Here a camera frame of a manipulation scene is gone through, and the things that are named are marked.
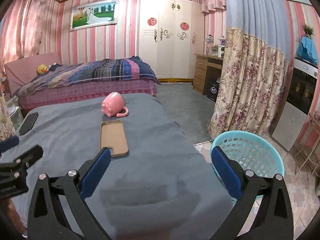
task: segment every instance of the striped comforter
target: striped comforter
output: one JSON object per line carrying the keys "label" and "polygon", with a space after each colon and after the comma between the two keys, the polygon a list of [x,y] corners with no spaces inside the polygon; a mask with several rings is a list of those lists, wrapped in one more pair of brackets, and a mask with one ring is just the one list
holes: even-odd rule
{"label": "striped comforter", "polygon": [[26,96],[39,90],[68,87],[80,83],[134,79],[153,79],[159,84],[159,80],[147,63],[139,57],[131,57],[104,59],[71,66],[52,66],[48,72],[37,76],[30,83],[16,90],[14,94]]}

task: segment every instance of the black box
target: black box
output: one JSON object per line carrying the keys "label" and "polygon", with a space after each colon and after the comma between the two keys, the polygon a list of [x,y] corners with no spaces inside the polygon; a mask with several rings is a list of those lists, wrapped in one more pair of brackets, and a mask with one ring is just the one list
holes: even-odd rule
{"label": "black box", "polygon": [[215,81],[209,82],[207,87],[207,98],[210,98],[213,101],[217,100],[219,85],[220,84]]}

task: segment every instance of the bride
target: bride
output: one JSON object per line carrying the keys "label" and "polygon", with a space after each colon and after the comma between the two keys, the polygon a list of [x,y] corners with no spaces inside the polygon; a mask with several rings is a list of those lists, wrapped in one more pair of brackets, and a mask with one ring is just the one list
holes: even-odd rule
{"label": "bride", "polygon": [[87,24],[95,24],[95,23],[103,23],[103,22],[108,22],[108,21],[111,21],[111,17],[102,17],[102,18],[99,18],[99,17],[96,17],[94,14],[93,14],[93,8],[89,7],[87,9]]}

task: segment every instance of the black smartphone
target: black smartphone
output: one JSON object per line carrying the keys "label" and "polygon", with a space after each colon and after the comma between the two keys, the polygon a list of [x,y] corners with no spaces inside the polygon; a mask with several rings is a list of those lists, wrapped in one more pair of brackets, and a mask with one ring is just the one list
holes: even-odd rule
{"label": "black smartphone", "polygon": [[26,117],[22,126],[20,127],[19,135],[24,135],[32,129],[33,125],[35,124],[38,118],[38,115],[38,113],[32,113]]}

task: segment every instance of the white cabinet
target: white cabinet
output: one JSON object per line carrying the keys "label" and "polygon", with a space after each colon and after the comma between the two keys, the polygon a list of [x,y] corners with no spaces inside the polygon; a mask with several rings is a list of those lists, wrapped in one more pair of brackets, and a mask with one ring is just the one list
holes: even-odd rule
{"label": "white cabinet", "polygon": [[[148,19],[155,18],[150,26]],[[186,23],[188,29],[182,29]],[[204,48],[201,5],[188,0],[141,0],[139,57],[158,78],[193,78]]]}

